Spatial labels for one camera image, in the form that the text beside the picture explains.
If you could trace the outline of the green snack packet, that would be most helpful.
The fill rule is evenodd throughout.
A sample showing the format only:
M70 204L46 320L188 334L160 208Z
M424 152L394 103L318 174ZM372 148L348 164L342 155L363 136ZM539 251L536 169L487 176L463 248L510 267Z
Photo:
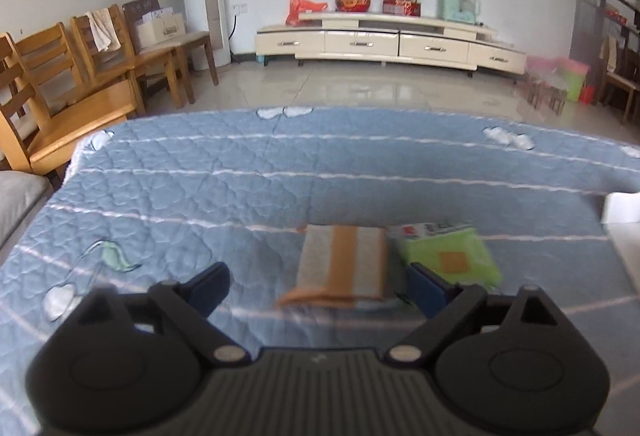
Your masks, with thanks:
M485 241L470 225L419 222L390 227L401 260L420 264L450 283L497 289L502 274Z

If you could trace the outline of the grey orange striped packet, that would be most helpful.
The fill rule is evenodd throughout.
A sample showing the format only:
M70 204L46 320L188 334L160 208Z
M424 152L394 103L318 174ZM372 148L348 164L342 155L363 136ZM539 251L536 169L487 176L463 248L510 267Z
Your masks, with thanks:
M282 307L377 308L388 300L388 245L383 228L309 225L296 286Z

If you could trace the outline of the blue quilted table cover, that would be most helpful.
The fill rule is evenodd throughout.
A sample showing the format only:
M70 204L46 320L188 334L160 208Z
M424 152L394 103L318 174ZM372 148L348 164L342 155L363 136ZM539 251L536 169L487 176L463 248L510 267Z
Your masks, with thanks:
M408 110L268 108L144 118L81 153L1 269L1 430L33 435L32 357L93 286L143 292L226 263L215 326L262 346L386 348L421 320L283 309L309 225L469 226L499 290L543 288L604 360L605 435L639 430L639 294L601 225L639 189L635 148L566 130Z

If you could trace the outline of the grey sofa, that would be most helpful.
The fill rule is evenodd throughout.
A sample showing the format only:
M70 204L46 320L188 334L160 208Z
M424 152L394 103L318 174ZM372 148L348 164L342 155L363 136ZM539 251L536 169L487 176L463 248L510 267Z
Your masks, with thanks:
M52 196L47 178L2 170L0 188L1 247L36 214Z

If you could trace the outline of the white paper tray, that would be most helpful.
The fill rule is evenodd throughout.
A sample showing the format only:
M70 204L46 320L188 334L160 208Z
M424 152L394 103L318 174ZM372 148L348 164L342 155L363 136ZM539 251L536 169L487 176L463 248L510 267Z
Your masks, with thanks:
M640 292L640 193L614 192L605 198L604 231L623 261L628 277Z

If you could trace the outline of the light wooden chair front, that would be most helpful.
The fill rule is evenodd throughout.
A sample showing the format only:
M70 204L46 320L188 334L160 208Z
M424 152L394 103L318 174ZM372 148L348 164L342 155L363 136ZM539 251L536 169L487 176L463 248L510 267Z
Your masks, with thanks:
M23 65L12 60L13 38L1 35L1 87L11 91L1 104L1 153L11 170L46 176L70 162L78 142L137 112L134 89L119 82L50 115Z

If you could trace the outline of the light wooden chair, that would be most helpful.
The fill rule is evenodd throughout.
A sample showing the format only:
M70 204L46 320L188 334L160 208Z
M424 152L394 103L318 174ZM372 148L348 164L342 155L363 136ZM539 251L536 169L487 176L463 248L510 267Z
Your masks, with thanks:
M145 111L142 84L163 76L177 108L194 101L188 50L204 35L184 30L178 14L131 24L119 6L87 12L70 19L70 29L89 81L122 78L131 83L138 111Z
M11 44L12 60L23 65L27 78L40 91L50 115L56 115L129 78L126 68L116 68L90 81L82 59L76 54L61 22L32 35L11 40Z
M11 170L46 176L70 162L78 142L137 112L134 89L119 82L50 115L23 65L12 60L13 38L1 35L1 87L11 91L1 104L1 153Z

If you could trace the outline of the small wooden stool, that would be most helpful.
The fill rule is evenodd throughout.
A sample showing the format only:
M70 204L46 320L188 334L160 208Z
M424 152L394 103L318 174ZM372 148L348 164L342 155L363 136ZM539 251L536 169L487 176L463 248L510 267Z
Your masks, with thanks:
M562 114L568 95L568 85L559 73L528 72L526 88L528 90L526 100L532 107L538 109L547 99L549 108L556 115Z

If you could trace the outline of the red small container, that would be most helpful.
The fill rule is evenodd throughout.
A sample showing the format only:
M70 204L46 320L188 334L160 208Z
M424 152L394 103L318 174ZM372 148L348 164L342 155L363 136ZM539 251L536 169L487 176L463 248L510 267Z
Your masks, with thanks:
M593 104L595 93L596 89L592 85L586 85L580 91L578 101L589 106L590 104Z

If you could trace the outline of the pink basin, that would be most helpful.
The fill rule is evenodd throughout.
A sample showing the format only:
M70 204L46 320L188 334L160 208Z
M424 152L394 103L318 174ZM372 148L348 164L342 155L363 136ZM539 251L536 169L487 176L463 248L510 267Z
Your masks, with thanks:
M525 72L531 76L541 76L554 73L558 70L560 60L541 56L527 56Z

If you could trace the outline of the dark chair with cushion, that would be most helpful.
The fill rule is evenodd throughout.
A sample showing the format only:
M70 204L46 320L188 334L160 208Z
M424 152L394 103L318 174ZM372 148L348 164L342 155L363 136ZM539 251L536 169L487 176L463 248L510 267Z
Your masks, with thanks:
M212 78L213 84L217 86L219 84L218 73L214 60L213 45L208 31L188 32L186 30L183 35L172 38L171 40L165 40L163 43L158 43L144 49L139 46L136 33L136 23L147 12L160 8L165 7L160 6L160 2L158 0L133 0L132 2L124 3L122 5L122 13L124 14L132 42L134 43L134 51L137 54L142 55L150 54L151 52L155 52L160 49L171 49L178 62L180 74L183 79L188 82L190 81L188 55L190 55L190 53L195 49L202 48L210 77Z

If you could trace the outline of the green bucket pink lid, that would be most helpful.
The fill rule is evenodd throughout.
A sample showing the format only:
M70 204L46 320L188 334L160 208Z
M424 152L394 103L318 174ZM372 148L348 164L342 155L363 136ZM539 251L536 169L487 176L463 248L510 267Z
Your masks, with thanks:
M570 58L556 59L556 74L562 78L567 90L566 100L577 102L590 71L588 64Z

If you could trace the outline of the cream tv cabinet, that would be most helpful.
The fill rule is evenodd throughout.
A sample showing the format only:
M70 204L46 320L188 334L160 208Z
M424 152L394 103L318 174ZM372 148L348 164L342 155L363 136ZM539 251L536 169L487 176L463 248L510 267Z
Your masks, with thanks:
M436 66L474 73L480 69L522 75L526 55L497 42L486 26L390 14L310 12L298 26L265 26L255 36L263 62L292 56Z

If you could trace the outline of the white gift bag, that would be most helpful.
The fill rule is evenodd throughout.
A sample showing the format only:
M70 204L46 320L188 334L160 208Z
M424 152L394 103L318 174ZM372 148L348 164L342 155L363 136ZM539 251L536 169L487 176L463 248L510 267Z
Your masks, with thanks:
M172 7L151 10L136 23L139 46L144 49L186 32L183 15Z

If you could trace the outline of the cloth on chair back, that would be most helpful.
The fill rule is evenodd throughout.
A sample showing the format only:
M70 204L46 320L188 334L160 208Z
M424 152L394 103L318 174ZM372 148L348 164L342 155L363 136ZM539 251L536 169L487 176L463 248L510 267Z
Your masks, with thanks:
M85 17L98 52L117 52L122 47L108 8L89 11Z

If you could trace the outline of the mint green appliance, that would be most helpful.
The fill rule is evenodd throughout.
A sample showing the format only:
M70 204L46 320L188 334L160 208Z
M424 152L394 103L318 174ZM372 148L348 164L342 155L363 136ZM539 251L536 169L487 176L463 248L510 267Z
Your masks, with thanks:
M439 19L476 26L480 23L480 0L437 0Z

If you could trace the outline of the wooden chair at right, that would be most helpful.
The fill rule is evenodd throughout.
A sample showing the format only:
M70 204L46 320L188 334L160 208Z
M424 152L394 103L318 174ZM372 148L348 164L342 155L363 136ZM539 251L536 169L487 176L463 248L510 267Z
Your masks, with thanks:
M634 114L639 113L639 54L628 47L620 48L618 41L609 35L602 43L600 60L602 74L596 92L596 104L607 106L615 89L626 92L627 100L620 119L626 124L631 106L634 106Z

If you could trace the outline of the red pavilion gift box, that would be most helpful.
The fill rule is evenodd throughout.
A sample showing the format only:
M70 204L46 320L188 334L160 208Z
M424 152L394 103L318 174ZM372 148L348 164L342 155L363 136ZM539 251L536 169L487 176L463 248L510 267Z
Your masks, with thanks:
M383 0L384 14L393 16L420 17L420 0Z

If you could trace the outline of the red plastic bag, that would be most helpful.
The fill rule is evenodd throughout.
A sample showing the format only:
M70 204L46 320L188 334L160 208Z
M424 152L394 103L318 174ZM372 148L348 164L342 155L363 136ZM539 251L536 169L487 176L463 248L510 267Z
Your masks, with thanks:
M288 0L288 16L285 19L287 26L299 26L301 14L313 14L327 10L327 3L313 2L312 0Z

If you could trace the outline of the wall socket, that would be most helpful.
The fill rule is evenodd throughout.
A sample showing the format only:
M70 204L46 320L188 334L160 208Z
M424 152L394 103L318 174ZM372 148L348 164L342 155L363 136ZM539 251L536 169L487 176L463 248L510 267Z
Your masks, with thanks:
M235 4L232 6L232 11L236 16L240 14L246 14L248 11L247 4Z

